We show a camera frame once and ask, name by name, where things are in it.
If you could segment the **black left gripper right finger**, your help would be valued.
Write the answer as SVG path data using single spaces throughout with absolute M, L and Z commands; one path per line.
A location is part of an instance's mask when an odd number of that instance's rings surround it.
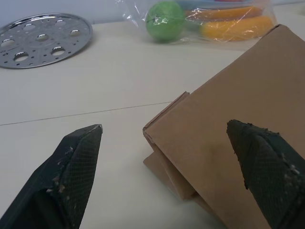
M 250 190 L 273 229 L 305 227 L 305 160 L 267 128 L 230 120 L 227 135 Z

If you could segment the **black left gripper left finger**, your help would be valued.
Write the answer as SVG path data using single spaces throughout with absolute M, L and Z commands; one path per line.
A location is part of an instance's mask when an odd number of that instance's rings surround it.
M 78 229 L 91 194 L 103 128 L 66 135 L 0 219 L 2 229 Z

